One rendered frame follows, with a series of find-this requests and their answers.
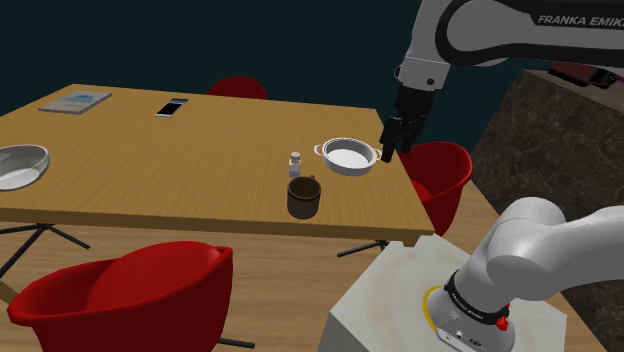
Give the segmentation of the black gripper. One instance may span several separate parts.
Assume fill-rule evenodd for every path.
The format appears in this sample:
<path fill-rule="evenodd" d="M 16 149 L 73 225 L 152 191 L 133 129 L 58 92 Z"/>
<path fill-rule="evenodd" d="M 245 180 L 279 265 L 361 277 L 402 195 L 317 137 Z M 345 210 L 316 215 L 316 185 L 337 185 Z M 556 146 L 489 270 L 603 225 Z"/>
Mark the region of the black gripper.
<path fill-rule="evenodd" d="M 379 140 L 383 146 L 381 161 L 391 162 L 399 142 L 399 152 L 410 152 L 413 143 L 423 131 L 435 96 L 435 90 L 414 89 L 403 84 L 399 86 L 394 103 L 397 117 L 390 116 L 386 119 Z"/>

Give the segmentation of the red shell chair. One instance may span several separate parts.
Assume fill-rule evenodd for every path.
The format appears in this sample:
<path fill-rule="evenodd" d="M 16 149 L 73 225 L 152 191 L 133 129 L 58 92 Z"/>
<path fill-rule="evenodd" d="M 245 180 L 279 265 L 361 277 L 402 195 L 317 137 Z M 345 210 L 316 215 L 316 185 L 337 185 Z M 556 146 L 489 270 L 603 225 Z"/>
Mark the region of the red shell chair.
<path fill-rule="evenodd" d="M 222 335 L 232 281 L 231 248 L 167 242 L 57 270 L 7 313 L 42 352 L 212 352 L 242 344 Z"/>
<path fill-rule="evenodd" d="M 443 236 L 453 223 L 463 187 L 473 173 L 470 154 L 452 142 L 430 142 L 398 156 L 435 233 Z"/>
<path fill-rule="evenodd" d="M 250 99 L 267 99 L 265 88 L 256 80 L 245 76 L 231 76 L 216 82 L 207 95 Z"/>

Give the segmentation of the brown mug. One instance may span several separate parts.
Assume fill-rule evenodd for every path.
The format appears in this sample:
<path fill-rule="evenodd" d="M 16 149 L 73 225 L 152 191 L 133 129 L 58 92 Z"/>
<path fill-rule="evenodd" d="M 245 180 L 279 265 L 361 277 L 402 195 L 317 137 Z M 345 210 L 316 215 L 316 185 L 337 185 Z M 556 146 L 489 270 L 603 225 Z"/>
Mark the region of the brown mug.
<path fill-rule="evenodd" d="M 319 208 L 321 185 L 314 175 L 292 179 L 287 186 L 287 210 L 296 219 L 310 219 Z"/>

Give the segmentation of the dark marble counter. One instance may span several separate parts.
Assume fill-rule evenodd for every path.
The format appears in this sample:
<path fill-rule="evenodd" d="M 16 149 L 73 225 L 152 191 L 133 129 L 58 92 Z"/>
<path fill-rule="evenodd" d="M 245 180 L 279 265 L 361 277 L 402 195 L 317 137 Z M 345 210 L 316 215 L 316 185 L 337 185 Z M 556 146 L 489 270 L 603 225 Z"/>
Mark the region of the dark marble counter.
<path fill-rule="evenodd" d="M 568 220 L 624 205 L 624 83 L 578 87 L 521 70 L 471 156 L 472 181 L 497 212 L 529 196 Z"/>

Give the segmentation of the pale marble robot stand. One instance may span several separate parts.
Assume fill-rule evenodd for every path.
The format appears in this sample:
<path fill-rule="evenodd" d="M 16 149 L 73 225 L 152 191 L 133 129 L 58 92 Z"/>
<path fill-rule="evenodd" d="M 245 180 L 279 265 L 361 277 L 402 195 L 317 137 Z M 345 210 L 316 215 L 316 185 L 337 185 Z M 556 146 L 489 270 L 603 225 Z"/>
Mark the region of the pale marble robot stand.
<path fill-rule="evenodd" d="M 458 322 L 440 328 L 426 299 L 469 255 L 447 240 L 392 242 L 329 311 L 318 352 L 498 352 Z"/>

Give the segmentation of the wooden table with black legs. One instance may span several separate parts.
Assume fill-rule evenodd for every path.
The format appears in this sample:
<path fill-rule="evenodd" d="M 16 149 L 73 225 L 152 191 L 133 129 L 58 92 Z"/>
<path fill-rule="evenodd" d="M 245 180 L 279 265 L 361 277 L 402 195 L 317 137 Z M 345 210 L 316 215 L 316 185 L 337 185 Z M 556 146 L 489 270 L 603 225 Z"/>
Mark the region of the wooden table with black legs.
<path fill-rule="evenodd" d="M 370 240 L 413 245 L 433 226 L 398 160 L 363 176 L 329 170 L 313 148 L 335 137 L 376 145 L 366 108 L 185 94 L 170 118 L 165 91 L 110 87 L 81 115 L 0 116 L 0 147 L 35 144 L 51 156 L 25 188 L 0 192 L 0 221 Z M 287 210 L 289 159 L 322 191 L 317 214 Z"/>

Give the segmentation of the black smartphone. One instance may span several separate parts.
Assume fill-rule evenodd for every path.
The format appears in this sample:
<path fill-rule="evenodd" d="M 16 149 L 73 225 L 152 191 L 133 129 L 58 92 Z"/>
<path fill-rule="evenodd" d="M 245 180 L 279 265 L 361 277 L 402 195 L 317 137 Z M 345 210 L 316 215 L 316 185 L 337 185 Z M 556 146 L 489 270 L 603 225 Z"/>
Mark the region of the black smartphone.
<path fill-rule="evenodd" d="M 158 112 L 155 113 L 155 116 L 170 118 L 187 102 L 188 100 L 185 98 L 172 98 Z"/>

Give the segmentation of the grey book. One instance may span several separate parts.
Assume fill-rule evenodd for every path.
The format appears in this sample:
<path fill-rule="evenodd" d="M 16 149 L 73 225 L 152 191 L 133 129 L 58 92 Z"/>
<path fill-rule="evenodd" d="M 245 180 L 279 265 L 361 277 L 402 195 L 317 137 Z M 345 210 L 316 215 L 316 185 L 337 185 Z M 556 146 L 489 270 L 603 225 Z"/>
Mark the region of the grey book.
<path fill-rule="evenodd" d="M 75 90 L 38 108 L 43 112 L 81 115 L 112 96 L 111 92 Z"/>

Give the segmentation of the silver metal bowl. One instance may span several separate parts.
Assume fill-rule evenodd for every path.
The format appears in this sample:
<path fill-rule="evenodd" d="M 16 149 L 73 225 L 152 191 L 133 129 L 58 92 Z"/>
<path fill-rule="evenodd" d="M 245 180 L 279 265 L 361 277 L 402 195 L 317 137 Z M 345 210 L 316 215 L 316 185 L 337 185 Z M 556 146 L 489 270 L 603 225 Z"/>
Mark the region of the silver metal bowl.
<path fill-rule="evenodd" d="M 0 147 L 0 191 L 12 191 L 37 182 L 50 165 L 48 150 L 23 144 Z"/>

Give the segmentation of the white two-handled pan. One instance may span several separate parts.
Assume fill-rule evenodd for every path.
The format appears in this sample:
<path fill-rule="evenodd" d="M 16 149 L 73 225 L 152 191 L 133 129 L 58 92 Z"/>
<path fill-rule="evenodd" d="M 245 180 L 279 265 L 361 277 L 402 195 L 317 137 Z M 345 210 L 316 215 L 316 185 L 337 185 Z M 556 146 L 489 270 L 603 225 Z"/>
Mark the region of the white two-handled pan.
<path fill-rule="evenodd" d="M 382 151 L 354 138 L 332 138 L 314 146 L 325 166 L 343 176 L 363 176 L 381 159 Z"/>

